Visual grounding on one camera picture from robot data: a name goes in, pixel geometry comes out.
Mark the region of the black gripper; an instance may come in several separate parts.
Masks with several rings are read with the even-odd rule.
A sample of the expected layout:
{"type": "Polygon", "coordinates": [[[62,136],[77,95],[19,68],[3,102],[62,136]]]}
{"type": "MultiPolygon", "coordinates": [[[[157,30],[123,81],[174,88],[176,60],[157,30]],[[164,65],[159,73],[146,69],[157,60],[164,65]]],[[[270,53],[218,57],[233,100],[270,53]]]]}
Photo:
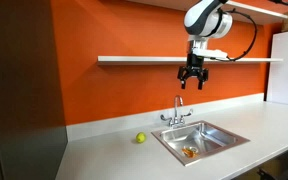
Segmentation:
{"type": "Polygon", "coordinates": [[[187,55],[185,66],[180,66],[177,78],[180,79],[181,89],[186,88],[186,80],[189,77],[196,77],[198,82],[198,90],[202,90],[203,84],[208,80],[208,70],[203,67],[204,57],[193,53],[187,55]]]}

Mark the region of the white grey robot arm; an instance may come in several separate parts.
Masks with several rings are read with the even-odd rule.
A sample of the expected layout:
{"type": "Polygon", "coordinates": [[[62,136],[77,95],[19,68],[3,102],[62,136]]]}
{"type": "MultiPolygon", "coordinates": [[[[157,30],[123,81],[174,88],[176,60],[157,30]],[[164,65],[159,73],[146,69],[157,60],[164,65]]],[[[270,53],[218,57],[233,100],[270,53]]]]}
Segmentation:
{"type": "Polygon", "coordinates": [[[221,38],[231,29],[233,18],[221,7],[227,0],[200,0],[185,14],[184,27],[189,34],[187,42],[187,60],[180,66],[177,78],[181,88],[186,87],[189,77],[198,79],[198,89],[208,80],[208,69],[203,67],[204,59],[226,60],[228,54],[221,50],[208,50],[210,38],[221,38]]]}

